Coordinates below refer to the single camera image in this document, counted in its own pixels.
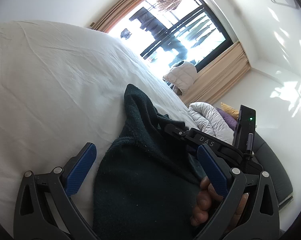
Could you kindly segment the person's right hand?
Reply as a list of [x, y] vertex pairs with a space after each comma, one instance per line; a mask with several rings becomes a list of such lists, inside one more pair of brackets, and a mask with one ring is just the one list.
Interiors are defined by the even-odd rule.
[[[239, 205], [226, 231], [231, 231], [237, 226], [239, 219], [244, 211], [244, 207], [246, 206], [248, 198], [248, 193], [244, 193], [242, 195]], [[209, 178], [205, 176], [200, 183], [200, 192], [196, 197], [197, 203], [192, 210], [191, 224], [193, 226], [199, 226], [200, 224], [203, 224], [208, 220], [208, 212], [210, 211], [214, 200], [221, 202], [223, 200], [223, 197], [216, 193], [213, 185], [209, 181]]]

